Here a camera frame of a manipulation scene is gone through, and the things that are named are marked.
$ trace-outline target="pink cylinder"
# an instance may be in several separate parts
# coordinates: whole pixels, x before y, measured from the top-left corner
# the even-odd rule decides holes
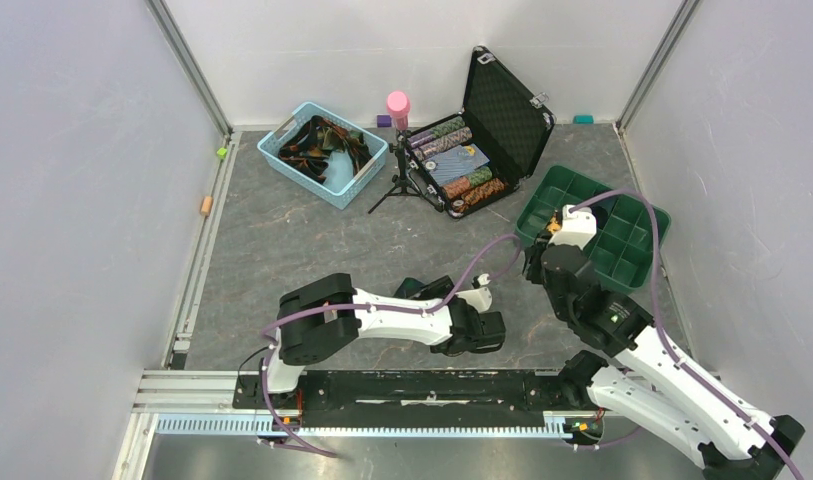
[[[412,105],[409,104],[409,97],[405,93],[400,90],[389,93],[386,108],[391,119],[394,120],[395,128],[401,131],[409,128],[409,110]]]

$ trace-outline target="orange object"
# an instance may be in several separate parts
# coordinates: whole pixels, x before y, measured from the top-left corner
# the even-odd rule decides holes
[[[200,215],[204,217],[208,217],[210,213],[212,213],[212,197],[206,197],[203,199],[203,203],[200,205]]]

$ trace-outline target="white wall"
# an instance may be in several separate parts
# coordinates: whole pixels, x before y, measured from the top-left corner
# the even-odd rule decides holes
[[[679,0],[168,0],[235,125],[277,124],[311,100],[360,124],[395,89],[413,123],[462,105],[485,44],[560,121],[615,120]]]
[[[813,0],[703,2],[628,144],[695,355],[806,426],[813,478]]]
[[[144,2],[0,2],[0,479],[111,475],[218,142]]]

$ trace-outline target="dark green object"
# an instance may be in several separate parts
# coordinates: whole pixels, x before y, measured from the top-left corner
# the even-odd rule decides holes
[[[613,190],[569,168],[557,165],[547,175],[518,216],[515,233],[526,246],[547,226],[553,212],[563,205],[576,205],[595,195]],[[653,260],[653,229],[644,205],[621,195],[592,205],[597,217],[597,234],[584,252],[594,263],[604,288],[628,294],[647,281]],[[671,217],[654,207],[659,243],[665,238]]]

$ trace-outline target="open black briefcase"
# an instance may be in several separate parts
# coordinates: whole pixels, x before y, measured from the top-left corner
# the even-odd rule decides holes
[[[462,110],[409,136],[407,153],[414,183],[437,209],[447,211],[453,218],[474,213],[515,192],[535,170],[556,123],[553,112],[544,106],[546,98],[544,94],[530,92],[486,47],[475,47]],[[435,155],[424,152],[432,152],[426,146],[441,141],[441,136],[432,133],[433,129],[443,132],[445,126],[458,126],[463,121],[467,128],[456,132],[465,131],[470,137],[458,144],[462,148],[456,152],[467,155],[466,152],[475,151],[467,147],[476,146],[476,152],[482,152],[488,163],[479,172],[456,177],[453,183],[449,175],[441,177],[443,167],[450,165],[442,160],[451,157],[441,155],[449,150]],[[433,140],[420,144],[427,137]]]

